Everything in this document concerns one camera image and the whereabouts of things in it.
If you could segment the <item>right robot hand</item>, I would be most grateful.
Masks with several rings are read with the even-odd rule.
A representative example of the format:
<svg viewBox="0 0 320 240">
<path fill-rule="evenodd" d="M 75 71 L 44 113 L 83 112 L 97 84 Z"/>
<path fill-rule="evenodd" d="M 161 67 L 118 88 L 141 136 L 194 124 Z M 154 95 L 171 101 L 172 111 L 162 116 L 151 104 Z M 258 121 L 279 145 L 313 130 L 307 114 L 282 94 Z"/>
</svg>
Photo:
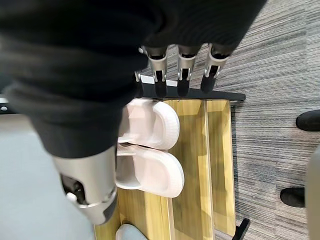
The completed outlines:
<svg viewBox="0 0 320 240">
<path fill-rule="evenodd" d="M 95 225 L 115 211 L 115 163 L 134 72 L 160 49 L 232 53 L 263 0 L 3 0 L 5 96 L 52 155 L 66 196 Z"/>
</svg>

